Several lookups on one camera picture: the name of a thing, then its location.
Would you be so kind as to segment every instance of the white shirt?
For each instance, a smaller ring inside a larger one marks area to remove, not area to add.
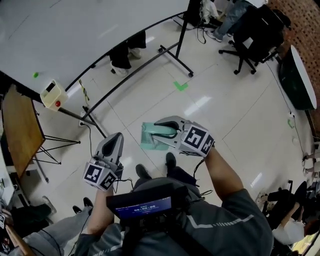
[[[305,237],[304,226],[303,223],[290,218],[284,227],[279,225],[276,229],[272,230],[272,234],[281,244],[292,245]]]
[[[268,3],[268,0],[246,0],[246,1],[257,8],[260,8],[261,6],[266,5]]]

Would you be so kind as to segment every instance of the dark gray shirt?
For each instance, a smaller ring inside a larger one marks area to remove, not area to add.
[[[199,190],[175,179],[150,180],[137,190],[145,190],[172,183],[176,188],[187,186],[191,200],[200,197]],[[177,220],[184,230],[212,255],[269,256],[273,246],[272,231],[264,215],[243,189],[230,195],[218,207],[198,201],[191,204],[188,215]],[[75,256],[120,256],[125,232],[117,223],[107,227],[101,237],[82,234],[77,242]],[[148,233],[133,251],[134,256],[187,256],[188,254],[164,232]]]

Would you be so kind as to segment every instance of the wooden tabletop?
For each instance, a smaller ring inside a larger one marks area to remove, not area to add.
[[[2,102],[4,131],[15,170],[20,178],[45,141],[33,101],[11,85]]]

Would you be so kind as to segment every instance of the gray pants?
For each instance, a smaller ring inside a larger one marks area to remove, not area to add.
[[[213,35],[217,39],[222,40],[227,32],[233,34],[239,28],[239,24],[236,23],[246,13],[249,6],[252,6],[252,4],[246,0],[236,1],[226,14],[222,25],[213,32]]]
[[[38,233],[32,233],[26,236],[23,240],[30,246],[33,252],[38,256],[41,255],[64,255],[64,248],[67,242],[78,235],[82,228],[84,229],[88,224],[89,211],[92,207],[85,207],[82,212],[77,213],[75,216],[64,218],[57,223],[54,223],[46,228],[40,230]],[[15,248],[10,256],[21,255],[21,251]]]

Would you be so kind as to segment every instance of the chair base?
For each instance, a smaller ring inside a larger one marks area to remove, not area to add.
[[[233,41],[231,41],[231,40],[229,41],[229,44],[231,44],[231,45],[233,45],[234,47],[236,47],[235,42],[233,42]],[[235,75],[237,75],[237,74],[240,73],[241,67],[242,67],[242,64],[243,64],[244,61],[245,61],[245,62],[250,66],[250,68],[252,69],[252,70],[250,71],[252,75],[257,72],[257,70],[255,69],[255,67],[252,65],[251,61],[250,61],[247,57],[244,57],[244,56],[243,56],[241,53],[239,53],[238,51],[235,51],[235,50],[219,50],[219,54],[223,54],[223,53],[235,55],[235,56],[238,56],[238,57],[240,58],[238,69],[236,69],[236,70],[233,72]]]

